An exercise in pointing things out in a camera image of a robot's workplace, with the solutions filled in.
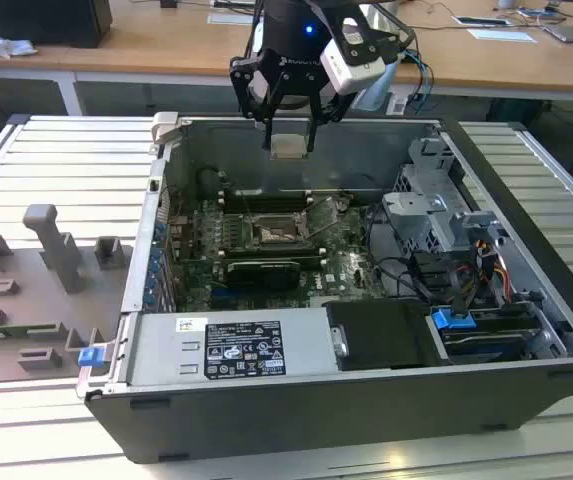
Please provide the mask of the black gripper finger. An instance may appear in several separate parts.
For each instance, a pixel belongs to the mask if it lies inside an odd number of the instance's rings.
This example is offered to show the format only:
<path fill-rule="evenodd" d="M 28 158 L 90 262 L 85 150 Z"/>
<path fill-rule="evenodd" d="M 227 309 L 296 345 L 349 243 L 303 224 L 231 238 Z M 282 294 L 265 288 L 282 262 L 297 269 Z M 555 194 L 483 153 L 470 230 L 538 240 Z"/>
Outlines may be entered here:
<path fill-rule="evenodd" d="M 256 73 L 260 73 L 267 82 L 267 90 L 261 102 L 254 97 L 250 88 Z M 262 148 L 269 150 L 273 118 L 286 94 L 285 67 L 279 65 L 275 53 L 260 53 L 253 58 L 233 57 L 230 62 L 229 76 L 242 115 L 264 125 Z"/>
<path fill-rule="evenodd" d="M 315 80 L 307 80 L 305 85 L 311 112 L 307 129 L 306 148 L 308 151 L 313 151 L 318 128 L 329 122 L 337 123 L 341 121 L 354 101 L 354 94 L 342 95 L 336 93 L 328 103 L 322 104 L 320 95 L 322 87 Z"/>

